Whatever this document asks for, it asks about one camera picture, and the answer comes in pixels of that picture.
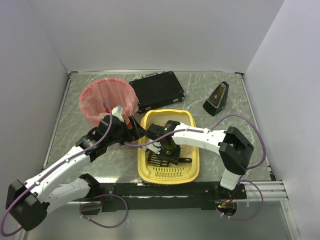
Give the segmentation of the yellow litter box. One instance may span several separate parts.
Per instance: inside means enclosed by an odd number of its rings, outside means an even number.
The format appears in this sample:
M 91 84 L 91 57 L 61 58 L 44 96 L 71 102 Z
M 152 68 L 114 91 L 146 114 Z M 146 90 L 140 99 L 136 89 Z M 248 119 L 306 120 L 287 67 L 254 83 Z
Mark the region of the yellow litter box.
M 194 127 L 196 122 L 187 110 L 159 109 L 150 110 L 142 118 L 140 125 L 147 129 L 151 124 L 164 126 L 169 120 L 181 122 Z M 148 162 L 149 153 L 141 148 L 137 150 L 137 170 L 140 177 L 147 182 L 160 185 L 178 185 L 192 182 L 200 172 L 200 153 L 197 147 L 183 145 L 181 157 L 191 158 L 191 163 L 155 166 Z

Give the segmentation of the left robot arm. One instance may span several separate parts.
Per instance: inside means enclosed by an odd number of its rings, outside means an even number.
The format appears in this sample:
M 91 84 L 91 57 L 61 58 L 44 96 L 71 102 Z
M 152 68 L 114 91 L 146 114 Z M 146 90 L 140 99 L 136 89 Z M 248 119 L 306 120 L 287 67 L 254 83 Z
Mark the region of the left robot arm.
M 99 183 L 89 174 L 74 182 L 63 182 L 78 169 L 105 154 L 114 144 L 124 145 L 146 135 L 133 116 L 127 126 L 119 114 L 106 115 L 97 127 L 82 136 L 56 163 L 38 175 L 21 182 L 13 181 L 5 204 L 5 215 L 11 215 L 25 231 L 36 228 L 53 210 L 76 199 L 92 196 Z

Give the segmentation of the black litter scoop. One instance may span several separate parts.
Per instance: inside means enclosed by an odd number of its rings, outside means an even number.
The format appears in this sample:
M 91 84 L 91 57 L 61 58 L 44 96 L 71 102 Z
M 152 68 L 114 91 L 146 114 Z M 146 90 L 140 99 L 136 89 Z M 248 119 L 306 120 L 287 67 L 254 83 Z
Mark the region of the black litter scoop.
M 190 157 L 180 157 L 181 149 L 176 149 L 171 155 L 167 155 L 164 150 L 161 150 L 159 154 L 153 151 L 149 151 L 147 162 L 156 167 L 169 167 L 171 165 L 178 166 L 179 164 L 191 164 L 192 159 Z

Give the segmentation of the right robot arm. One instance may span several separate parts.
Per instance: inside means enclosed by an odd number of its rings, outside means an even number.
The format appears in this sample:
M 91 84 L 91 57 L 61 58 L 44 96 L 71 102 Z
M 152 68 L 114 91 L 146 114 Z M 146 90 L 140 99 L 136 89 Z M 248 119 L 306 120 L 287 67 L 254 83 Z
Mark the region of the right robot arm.
M 219 154 L 224 172 L 220 186 L 233 191 L 245 175 L 254 151 L 254 146 L 236 127 L 227 130 L 209 130 L 169 120 L 164 126 L 152 123 L 146 137 L 155 148 L 156 164 L 167 167 L 169 164 L 192 163 L 190 157 L 181 157 L 181 146 L 191 146 Z

